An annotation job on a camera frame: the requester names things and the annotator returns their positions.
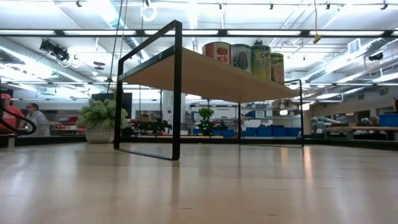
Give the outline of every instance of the can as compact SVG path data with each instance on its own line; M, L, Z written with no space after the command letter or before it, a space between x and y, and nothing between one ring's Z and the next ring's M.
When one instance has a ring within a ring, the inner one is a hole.
M271 48L253 45L251 51L251 73L263 80L271 80Z
M280 84L285 83L284 55L271 53L271 80Z
M246 44L232 45L232 58L234 67L242 68L247 72L251 72L250 46Z
M212 42L204 45L202 54L219 62L231 65L232 45L226 42Z

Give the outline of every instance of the man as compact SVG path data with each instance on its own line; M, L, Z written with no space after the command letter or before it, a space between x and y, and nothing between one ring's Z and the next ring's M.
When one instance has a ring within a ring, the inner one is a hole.
M45 115L39 111L39 106L35 103L29 103L26 106L26 109L28 110L28 114L26 115L26 118L31 120L37 127L37 130L35 133L29 135L31 136L49 136L50 135L50 124Z
M1 99L4 100L4 107L6 110L13 112L14 114L18 114L21 117L24 117L24 114L20 111L20 109L16 108L15 106L11 106L11 96L5 93L1 94ZM14 115L7 113L6 111L3 111L2 113L2 119L4 122L7 124L11 125L13 128L23 128L25 121L20 120L19 118L16 118ZM0 130L6 130L6 131L11 131L4 125L0 123Z

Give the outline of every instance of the ceiling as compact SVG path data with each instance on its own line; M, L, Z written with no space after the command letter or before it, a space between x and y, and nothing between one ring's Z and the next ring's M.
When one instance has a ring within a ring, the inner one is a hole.
M151 21L144 21L141 16L142 1L112 1L86 0L80 1L81 7L74 0L51 1L0 1L0 29L112 29L111 19L121 11L121 21L126 29L160 29L172 20L183 23L183 29L318 29L337 30L394 30L398 27L398 1L387 1L385 10L380 0L352 0L352 1L320 1L317 0L317 10L312 0L279 0L273 1L273 9L266 1L238 1L238 0L168 0L149 1L150 8L144 15L152 16L152 7L156 8L156 15ZM43 39L68 49L71 58L79 66L68 66L70 62L61 63L66 71L79 74L97 82L103 82L107 77L114 77L117 73L117 60L131 50L122 38L110 37L83 38L83 37L6 37L22 49L43 56L39 50ZM201 53L201 48L215 41L230 44L252 45L258 39L255 37L184 37L183 46ZM135 38L139 44L144 38ZM197 47L193 49L193 40ZM311 71L326 65L344 55L351 38L324 38L313 44L313 39L299 38L262 38L265 44L272 47L272 51L280 52L285 56L285 72L287 79L305 78ZM363 39L363 43L373 39ZM155 55L174 44L172 37L163 37L148 46L145 51L148 55ZM390 59L395 58L395 45L388 49ZM48 60L48 65L58 69L59 63L50 55L44 55L38 63ZM104 70L98 70L98 75L92 74L96 65L93 62L103 62ZM129 60L125 66L130 69L139 63L137 57ZM381 62L365 62L367 66L374 66ZM333 83L339 79L358 73L366 65L362 57L353 60L347 65L339 66L325 77L319 78L322 82ZM308 92L319 91L311 86Z

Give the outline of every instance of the wall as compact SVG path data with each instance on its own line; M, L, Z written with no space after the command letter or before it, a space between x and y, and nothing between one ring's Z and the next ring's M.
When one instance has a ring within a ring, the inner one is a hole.
M398 97L398 88L396 86L389 86L388 92L391 98ZM347 98L343 103L337 104L315 104L313 109L313 116L331 116L338 113L350 113L357 111L370 110L371 116L376 116L378 108L386 108L392 106L392 100L387 96L381 96L378 91L366 92L364 100L358 100L358 97Z

